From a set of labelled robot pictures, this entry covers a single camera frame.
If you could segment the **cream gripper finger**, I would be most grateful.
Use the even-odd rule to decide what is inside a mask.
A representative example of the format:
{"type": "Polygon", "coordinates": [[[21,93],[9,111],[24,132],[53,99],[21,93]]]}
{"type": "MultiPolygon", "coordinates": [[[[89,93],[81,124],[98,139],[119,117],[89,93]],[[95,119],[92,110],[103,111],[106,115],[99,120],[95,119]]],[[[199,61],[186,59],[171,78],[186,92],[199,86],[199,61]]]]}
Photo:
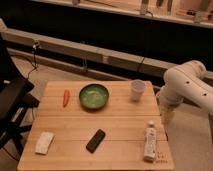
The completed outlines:
{"type": "Polygon", "coordinates": [[[174,117],[174,112],[173,111],[170,111],[170,112],[167,112],[167,113],[164,113],[162,115],[162,123],[164,125],[167,125],[171,122],[171,120],[173,119],[174,117]]]}

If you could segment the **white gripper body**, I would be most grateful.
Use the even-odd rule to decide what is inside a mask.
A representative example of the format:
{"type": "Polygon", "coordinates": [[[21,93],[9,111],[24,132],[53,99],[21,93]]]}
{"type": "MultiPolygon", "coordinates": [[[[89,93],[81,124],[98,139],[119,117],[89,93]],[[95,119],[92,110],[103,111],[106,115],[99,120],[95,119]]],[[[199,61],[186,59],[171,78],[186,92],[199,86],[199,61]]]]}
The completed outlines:
{"type": "Polygon", "coordinates": [[[164,93],[164,88],[161,88],[157,94],[156,94],[156,99],[158,103],[158,107],[160,110],[161,114],[166,114],[171,111],[173,111],[176,108],[176,104],[170,101],[165,93],[164,93]]]}

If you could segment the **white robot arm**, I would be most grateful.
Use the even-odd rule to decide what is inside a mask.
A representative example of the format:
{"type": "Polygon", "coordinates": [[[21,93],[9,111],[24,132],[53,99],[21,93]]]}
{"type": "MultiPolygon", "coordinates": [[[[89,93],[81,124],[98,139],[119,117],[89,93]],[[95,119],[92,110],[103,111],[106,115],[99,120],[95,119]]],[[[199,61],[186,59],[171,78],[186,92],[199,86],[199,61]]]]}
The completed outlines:
{"type": "Polygon", "coordinates": [[[188,99],[207,111],[213,118],[213,87],[203,81],[204,64],[192,60],[169,68],[163,76],[165,84],[157,93],[162,122],[168,124],[174,109],[188,99]]]}

